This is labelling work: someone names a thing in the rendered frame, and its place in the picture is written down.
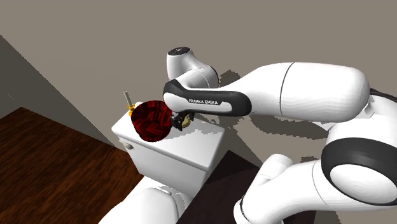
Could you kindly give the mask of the dark red patterned bowl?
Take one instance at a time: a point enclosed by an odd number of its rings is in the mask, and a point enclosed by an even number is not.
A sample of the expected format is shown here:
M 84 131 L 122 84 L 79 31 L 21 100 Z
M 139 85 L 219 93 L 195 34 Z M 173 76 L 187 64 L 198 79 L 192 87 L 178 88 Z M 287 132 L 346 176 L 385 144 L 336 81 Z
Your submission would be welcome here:
M 131 121 L 139 137 L 146 142 L 157 142 L 171 131 L 172 111 L 163 101 L 147 101 L 136 106 Z

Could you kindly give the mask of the white toilet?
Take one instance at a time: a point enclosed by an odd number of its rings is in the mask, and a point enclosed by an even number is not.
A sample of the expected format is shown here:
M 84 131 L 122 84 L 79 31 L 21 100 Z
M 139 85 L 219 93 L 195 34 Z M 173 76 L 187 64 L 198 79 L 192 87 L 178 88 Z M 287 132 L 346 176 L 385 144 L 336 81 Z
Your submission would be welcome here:
M 219 163 L 224 128 L 196 118 L 151 143 L 124 114 L 111 130 L 143 178 L 98 224 L 176 224 Z

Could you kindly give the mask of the grey stick with yellow base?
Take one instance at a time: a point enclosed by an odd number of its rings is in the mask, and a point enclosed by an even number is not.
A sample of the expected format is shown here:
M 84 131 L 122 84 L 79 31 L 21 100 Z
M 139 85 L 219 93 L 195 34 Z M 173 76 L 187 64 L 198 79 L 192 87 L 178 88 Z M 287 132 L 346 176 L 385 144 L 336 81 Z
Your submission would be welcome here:
M 133 104 L 132 101 L 130 100 L 129 94 L 126 90 L 123 91 L 123 94 L 127 102 L 127 108 L 129 109 L 129 116 L 132 116 L 132 113 L 135 109 L 135 104 Z

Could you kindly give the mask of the dark robot stand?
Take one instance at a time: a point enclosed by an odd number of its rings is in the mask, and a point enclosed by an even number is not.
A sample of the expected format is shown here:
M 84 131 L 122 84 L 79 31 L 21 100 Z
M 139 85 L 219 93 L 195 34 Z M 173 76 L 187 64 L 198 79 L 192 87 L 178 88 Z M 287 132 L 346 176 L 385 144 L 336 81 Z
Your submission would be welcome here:
M 176 224 L 236 224 L 234 205 L 259 169 L 227 151 Z

